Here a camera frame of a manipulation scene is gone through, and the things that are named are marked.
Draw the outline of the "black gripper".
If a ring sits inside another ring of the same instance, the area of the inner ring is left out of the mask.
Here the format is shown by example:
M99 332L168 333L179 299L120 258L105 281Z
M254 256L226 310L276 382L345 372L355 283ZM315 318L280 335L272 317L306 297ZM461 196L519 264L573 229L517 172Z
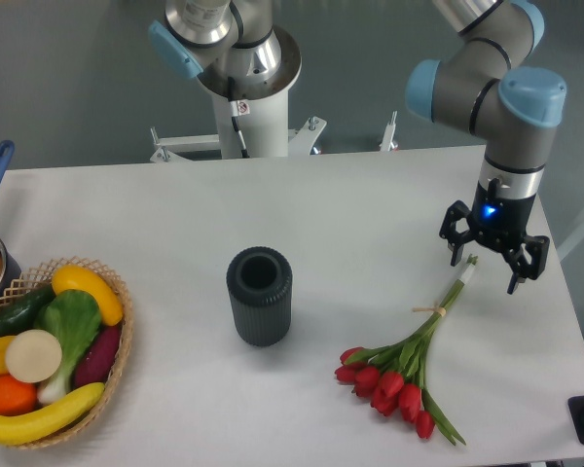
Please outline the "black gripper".
M503 251L503 259L512 270L507 293L512 295L520 284L536 280L545 271L550 247L546 235L527 234L527 224L534 203L529 198L493 198L478 185L470 210L461 201L448 207L439 231L452 252L450 265L462 258L463 247L475 239L495 251Z

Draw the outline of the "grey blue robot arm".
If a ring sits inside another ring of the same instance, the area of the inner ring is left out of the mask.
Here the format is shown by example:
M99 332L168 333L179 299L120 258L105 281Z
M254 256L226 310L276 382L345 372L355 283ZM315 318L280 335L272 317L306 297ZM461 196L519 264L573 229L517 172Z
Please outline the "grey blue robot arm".
M437 10L462 40L449 60L425 60L405 89L413 114L486 144L471 205L452 204L440 235L454 261L468 242L499 253L510 287L543 273L550 241L527 223L563 118L566 82L525 66L544 32L527 1L440 1ZM309 153L316 134L288 126L288 92L302 59L273 21L269 1L169 1L148 30L159 57L210 94L226 159Z

